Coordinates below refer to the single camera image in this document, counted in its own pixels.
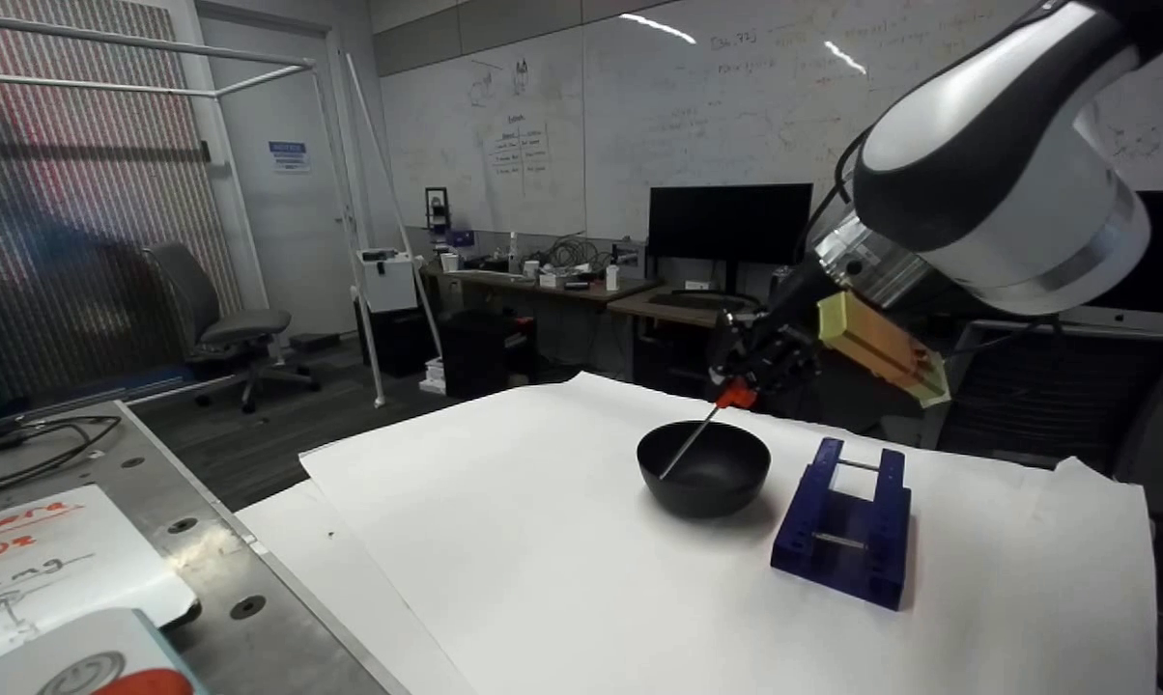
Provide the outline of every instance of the wall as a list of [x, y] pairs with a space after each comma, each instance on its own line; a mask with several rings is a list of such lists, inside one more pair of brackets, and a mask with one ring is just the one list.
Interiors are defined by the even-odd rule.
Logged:
[[[329, 196], [329, 201], [321, 201], [329, 209], [324, 227], [316, 227], [315, 234], [343, 234], [343, 227], [333, 227], [333, 221], [348, 221], [351, 241], [343, 241], [343, 251], [341, 251], [335, 264], [324, 264], [324, 267], [335, 267], [335, 274], [324, 274], [324, 282], [316, 282], [316, 290], [308, 290], [307, 277], [286, 277], [279, 254], [275, 258], [268, 254], [268, 241], [256, 241], [250, 215], [261, 215], [261, 209], [256, 211], [249, 209], [250, 203], [249, 194], [268, 194], [268, 182], [244, 184], [240, 170], [256, 178], [265, 158], [268, 158], [268, 143], [265, 140], [261, 143], [236, 140], [236, 148], [231, 148], [231, 135], [268, 133], [268, 128], [284, 125], [284, 113], [275, 113], [275, 107], [240, 107], [249, 102], [268, 97], [268, 93], [244, 93], [244, 97], [231, 97], [231, 104], [225, 113], [218, 104], [199, 104], [199, 117], [209, 125], [214, 149], [230, 167], [230, 170], [218, 170], [218, 189], [230, 196], [231, 225], [244, 227], [249, 241], [256, 241], [256, 243], [249, 243], [244, 258], [256, 274], [265, 274], [265, 269], [275, 274], [271, 282], [261, 282], [261, 290], [250, 294], [250, 305], [271, 305], [271, 294], [268, 294], [268, 285], [271, 285], [275, 301], [296, 309], [296, 330], [301, 330], [301, 333], [333, 333], [333, 330], [348, 333], [351, 330], [348, 269], [343, 269], [343, 264], [351, 258], [348, 251], [351, 249], [386, 249], [386, 243], [399, 249], [399, 221], [393, 221], [393, 203], [391, 203], [391, 182], [386, 182], [386, 170], [379, 167], [384, 155], [379, 155], [374, 140], [368, 135], [368, 120], [361, 117], [361, 107], [351, 102], [351, 80], [348, 80], [348, 55], [351, 55], [361, 86], [374, 97], [373, 3], [368, 0], [203, 0], [199, 12], [195, 12], [195, 0], [150, 0], [150, 3], [174, 7], [177, 25], [183, 25], [183, 39], [190, 39], [190, 41], [207, 41], [199, 12], [209, 25], [250, 27], [256, 35], [261, 30], [265, 35], [268, 30], [271, 35], [275, 30], [279, 35], [316, 35], [316, 39], [329, 41], [324, 62], [321, 62], [316, 72], [321, 72], [324, 93], [329, 93], [333, 133], [341, 135], [335, 158], [341, 158], [341, 178], [343, 178], [341, 184], [343, 189], [335, 189], [341, 201], [329, 196], [329, 194], [316, 194], [316, 184], [308, 189], [308, 196]], [[214, 86], [218, 70], [230, 80], [231, 70], [249, 70], [249, 64], [240, 64], [240, 62], [190, 62], [190, 70], [195, 70], [199, 86]], [[315, 120], [315, 133], [307, 133], [301, 140], [308, 140], [308, 148], [316, 155], [333, 149], [324, 143], [321, 120]]]
[[[646, 234], [652, 184], [833, 182], [906, 90], [1033, 0], [679, 0], [384, 77], [399, 203], [449, 184], [473, 227]], [[1103, 135], [1163, 184], [1163, 62], [1109, 90]]]
[[664, 0], [374, 0], [374, 55], [401, 72], [652, 3]]
[[[203, 17], [209, 45], [296, 55], [329, 70], [329, 41], [316, 30], [268, 27]], [[221, 86], [268, 72], [268, 64], [214, 62]], [[290, 314], [290, 333], [351, 333], [351, 227], [341, 196], [343, 162], [333, 155], [315, 72], [225, 97], [225, 120], [240, 167], [240, 184], [268, 269], [271, 305]]]

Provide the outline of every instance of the white paper sheet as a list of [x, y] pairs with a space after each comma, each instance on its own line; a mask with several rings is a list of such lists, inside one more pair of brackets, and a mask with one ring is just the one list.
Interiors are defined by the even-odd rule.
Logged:
[[[652, 507], [638, 440], [702, 415], [585, 375], [301, 460], [480, 695], [1151, 691], [1140, 489], [907, 452], [914, 578], [894, 614], [768, 569], [836, 429], [724, 415], [775, 452], [760, 502], [717, 524]], [[838, 438], [851, 460], [876, 457], [876, 440]]]
[[405, 691], [475, 695], [315, 481], [240, 511], [240, 520]]
[[195, 604], [100, 485], [0, 511], [0, 651], [95, 610], [145, 610], [168, 626]]

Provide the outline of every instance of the blue plastic holder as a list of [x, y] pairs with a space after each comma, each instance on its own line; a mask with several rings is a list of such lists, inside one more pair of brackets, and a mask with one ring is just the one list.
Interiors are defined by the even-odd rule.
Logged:
[[[833, 489], [838, 467], [876, 476], [873, 502]], [[880, 467], [842, 460], [842, 440], [824, 440], [777, 529], [775, 569], [813, 582], [900, 608], [914, 489], [906, 457], [885, 447]]]

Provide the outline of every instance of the office chair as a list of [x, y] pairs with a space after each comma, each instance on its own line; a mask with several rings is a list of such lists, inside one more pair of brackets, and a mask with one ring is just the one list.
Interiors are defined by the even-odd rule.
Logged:
[[920, 444], [1054, 467], [1079, 457], [1137, 478], [1163, 402], [1163, 337], [977, 321], [951, 351], [956, 402], [928, 411]]
[[316, 389], [321, 382], [297, 368], [296, 358], [271, 364], [271, 339], [279, 339], [290, 323], [286, 314], [265, 309], [265, 314], [236, 314], [221, 321], [221, 297], [209, 282], [209, 274], [199, 267], [195, 251], [183, 243], [150, 243], [145, 249], [145, 258], [168, 297], [174, 333], [187, 349], [187, 364], [218, 364], [218, 358], [240, 358], [244, 364], [244, 389], [240, 411], [261, 411], [261, 382], [296, 382]]

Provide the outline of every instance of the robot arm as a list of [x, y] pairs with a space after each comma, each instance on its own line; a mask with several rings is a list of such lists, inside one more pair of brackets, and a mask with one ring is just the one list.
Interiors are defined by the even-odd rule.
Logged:
[[1151, 227], [1085, 107], [1156, 55], [1163, 0], [1049, 0], [914, 90], [858, 149], [856, 211], [767, 318], [731, 330], [717, 380], [767, 382], [800, 342], [791, 323], [836, 285], [889, 305], [930, 267], [1019, 318], [1113, 290]]

